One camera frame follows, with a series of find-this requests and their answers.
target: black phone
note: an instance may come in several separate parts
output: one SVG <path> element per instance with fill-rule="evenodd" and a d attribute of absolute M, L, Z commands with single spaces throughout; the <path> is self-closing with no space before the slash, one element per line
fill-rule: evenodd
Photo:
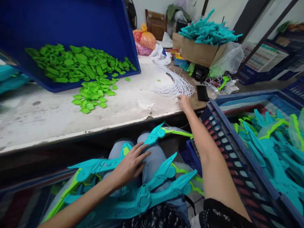
<path fill-rule="evenodd" d="M 207 93 L 207 87 L 202 85 L 196 86 L 197 90 L 197 97 L 200 101 L 209 101 L 208 93 Z"/>

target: dirty table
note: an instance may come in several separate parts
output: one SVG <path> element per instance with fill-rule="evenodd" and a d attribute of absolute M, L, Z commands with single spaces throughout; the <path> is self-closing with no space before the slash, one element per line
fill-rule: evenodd
<path fill-rule="evenodd" d="M 117 95 L 106 97 L 108 107 L 97 107 L 87 115 L 71 102 L 79 88 L 50 93 L 31 83 L 2 96 L 0 154 L 181 112 L 176 99 L 152 92 L 156 86 L 172 85 L 171 78 L 160 72 L 148 57 L 139 56 L 139 63 L 141 74 L 131 76 L 130 82 L 120 79 L 116 83 Z M 180 68 L 172 66 L 174 69 L 179 74 Z M 182 74 L 195 86 L 188 73 Z M 196 93 L 191 97 L 191 104 L 196 110 L 206 106 L 197 100 Z"/>

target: jeans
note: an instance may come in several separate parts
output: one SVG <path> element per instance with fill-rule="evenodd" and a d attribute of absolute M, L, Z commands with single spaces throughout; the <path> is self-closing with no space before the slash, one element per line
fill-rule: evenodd
<path fill-rule="evenodd" d="M 138 137 L 137 143 L 144 142 L 147 139 L 149 134 L 150 134 L 149 132 L 142 133 Z M 119 158 L 123 144 L 126 142 L 129 143 L 132 147 L 134 146 L 134 143 L 128 139 L 120 139 L 120 140 L 116 141 L 110 152 L 109 159 Z M 132 183 L 132 184 L 134 184 L 134 186 L 140 187 L 142 184 L 148 183 L 154 177 L 155 172 L 158 170 L 158 168 L 161 166 L 161 164 L 167 159 L 163 150 L 157 143 L 154 144 L 153 146 L 149 147 L 147 149 L 147 151 L 151 152 L 151 155 L 144 159 L 144 162 L 146 162 L 146 165 L 142 171 L 142 181 L 140 181 L 140 179 L 138 177 Z M 106 173 L 104 178 L 106 178 L 110 173 L 111 172 Z M 167 189 L 170 186 L 170 184 L 171 184 L 171 181 L 166 180 L 161 186 L 159 186 L 153 192 L 155 192 L 155 193 L 161 192 L 161 191 Z M 119 196 L 120 194 L 121 194 L 121 189 L 115 191 L 111 196 Z M 171 200 L 167 201 L 167 203 L 174 205 L 176 207 L 177 211 L 180 213 L 181 218 L 186 223 L 189 223 L 187 204 L 186 204 L 183 196 L 179 196 L 177 198 L 171 199 Z M 121 226 L 123 223 L 123 220 L 122 221 L 111 221 L 111 222 L 113 222 L 112 225 L 108 224 L 108 227 L 114 228 L 114 227 Z"/>

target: black patterned clothing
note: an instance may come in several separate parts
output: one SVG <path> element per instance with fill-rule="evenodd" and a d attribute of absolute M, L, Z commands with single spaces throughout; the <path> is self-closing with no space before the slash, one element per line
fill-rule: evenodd
<path fill-rule="evenodd" d="M 124 222 L 123 228 L 189 228 L 176 208 L 161 203 L 146 213 Z M 204 201 L 204 211 L 191 219 L 191 228 L 253 228 L 253 224 L 215 199 Z"/>
<path fill-rule="evenodd" d="M 189 228 L 175 206 L 161 203 L 147 210 L 144 214 L 135 216 L 123 223 L 123 228 Z"/>

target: white cord bundle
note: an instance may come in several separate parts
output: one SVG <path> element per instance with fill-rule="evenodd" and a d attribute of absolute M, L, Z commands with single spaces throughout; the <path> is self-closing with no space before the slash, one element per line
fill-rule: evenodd
<path fill-rule="evenodd" d="M 195 92 L 195 88 L 190 85 L 186 78 L 177 75 L 175 72 L 169 70 L 165 65 L 158 64 L 158 69 L 168 73 L 173 79 L 172 86 L 165 86 L 163 88 L 155 88 L 153 92 L 164 94 L 167 97 L 177 97 L 178 95 L 187 95 L 191 97 Z"/>

